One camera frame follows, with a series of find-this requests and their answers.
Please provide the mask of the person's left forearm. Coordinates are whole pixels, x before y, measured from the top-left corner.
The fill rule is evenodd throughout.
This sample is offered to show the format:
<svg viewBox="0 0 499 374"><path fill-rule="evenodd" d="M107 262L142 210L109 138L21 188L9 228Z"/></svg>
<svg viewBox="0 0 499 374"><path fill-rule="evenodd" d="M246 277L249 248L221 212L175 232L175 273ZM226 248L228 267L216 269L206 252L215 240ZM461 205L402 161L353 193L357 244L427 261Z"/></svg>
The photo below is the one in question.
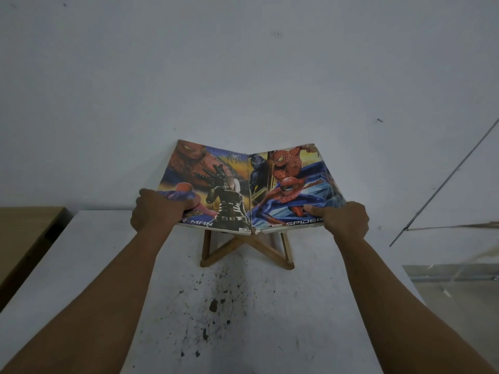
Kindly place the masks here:
<svg viewBox="0 0 499 374"><path fill-rule="evenodd" d="M0 374L120 374L172 227L143 227Z"/></svg>

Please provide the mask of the superhero picture book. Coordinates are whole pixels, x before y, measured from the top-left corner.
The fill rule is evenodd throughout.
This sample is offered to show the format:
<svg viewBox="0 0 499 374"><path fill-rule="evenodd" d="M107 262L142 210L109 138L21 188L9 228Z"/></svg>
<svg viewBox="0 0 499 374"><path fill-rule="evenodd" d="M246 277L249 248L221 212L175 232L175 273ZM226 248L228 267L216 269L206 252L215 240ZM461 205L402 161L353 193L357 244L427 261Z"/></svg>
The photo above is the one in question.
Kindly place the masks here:
<svg viewBox="0 0 499 374"><path fill-rule="evenodd" d="M346 204L314 144L245 154L180 139L158 192L198 201L181 224L246 235L322 223L304 205Z"/></svg>

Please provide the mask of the person's left hand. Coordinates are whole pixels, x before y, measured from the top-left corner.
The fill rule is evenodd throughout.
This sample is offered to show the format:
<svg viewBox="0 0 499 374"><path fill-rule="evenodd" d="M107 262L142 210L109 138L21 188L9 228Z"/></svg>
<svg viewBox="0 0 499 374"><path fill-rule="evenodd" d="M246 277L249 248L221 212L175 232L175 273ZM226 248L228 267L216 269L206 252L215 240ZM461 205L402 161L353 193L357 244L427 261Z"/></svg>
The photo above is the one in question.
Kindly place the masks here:
<svg viewBox="0 0 499 374"><path fill-rule="evenodd" d="M181 221L183 215L184 213L173 212L172 200L155 190L142 188L136 199L130 224L136 232L151 226L172 228Z"/></svg>

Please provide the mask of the clear acrylic sheet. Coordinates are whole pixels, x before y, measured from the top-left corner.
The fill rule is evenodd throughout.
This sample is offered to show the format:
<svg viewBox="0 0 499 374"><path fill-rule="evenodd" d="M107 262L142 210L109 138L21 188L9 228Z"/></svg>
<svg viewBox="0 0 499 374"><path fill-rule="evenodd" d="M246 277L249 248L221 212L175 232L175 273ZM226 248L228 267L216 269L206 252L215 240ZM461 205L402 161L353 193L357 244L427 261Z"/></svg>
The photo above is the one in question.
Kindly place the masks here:
<svg viewBox="0 0 499 374"><path fill-rule="evenodd" d="M499 118L390 247L413 282L499 282Z"/></svg>

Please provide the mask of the wooden folding book stand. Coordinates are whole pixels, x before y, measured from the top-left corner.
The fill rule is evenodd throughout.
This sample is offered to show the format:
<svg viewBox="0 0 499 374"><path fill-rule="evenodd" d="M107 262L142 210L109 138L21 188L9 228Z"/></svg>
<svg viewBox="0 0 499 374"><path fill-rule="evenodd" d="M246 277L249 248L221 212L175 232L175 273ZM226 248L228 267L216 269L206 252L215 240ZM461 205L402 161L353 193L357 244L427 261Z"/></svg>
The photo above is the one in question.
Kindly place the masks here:
<svg viewBox="0 0 499 374"><path fill-rule="evenodd" d="M290 240L285 232L270 233L267 237L263 234L232 235L226 233L228 239L224 242L218 240L221 234L221 232L205 230L200 267L208 268L239 250L238 256L242 258L260 255L284 270L290 271L295 268Z"/></svg>

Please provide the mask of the person's right forearm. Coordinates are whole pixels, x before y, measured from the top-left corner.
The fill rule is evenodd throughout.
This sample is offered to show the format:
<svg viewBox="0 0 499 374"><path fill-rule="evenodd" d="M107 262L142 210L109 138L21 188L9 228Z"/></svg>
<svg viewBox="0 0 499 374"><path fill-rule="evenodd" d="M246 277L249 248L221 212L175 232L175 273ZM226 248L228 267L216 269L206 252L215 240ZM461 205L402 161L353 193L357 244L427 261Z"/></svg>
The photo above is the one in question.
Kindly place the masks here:
<svg viewBox="0 0 499 374"><path fill-rule="evenodd" d="M411 293L363 238L333 236L384 374L499 374Z"/></svg>

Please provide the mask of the person's right hand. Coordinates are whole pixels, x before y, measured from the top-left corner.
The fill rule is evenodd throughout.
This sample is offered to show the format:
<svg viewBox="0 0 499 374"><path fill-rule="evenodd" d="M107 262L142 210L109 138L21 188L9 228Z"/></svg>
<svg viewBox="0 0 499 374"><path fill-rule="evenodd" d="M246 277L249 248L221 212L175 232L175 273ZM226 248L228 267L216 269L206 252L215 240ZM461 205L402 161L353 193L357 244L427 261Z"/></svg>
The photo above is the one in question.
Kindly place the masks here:
<svg viewBox="0 0 499 374"><path fill-rule="evenodd" d="M325 228L335 238L364 240L369 231L369 216L363 204L349 201L345 206L326 207L322 218Z"/></svg>

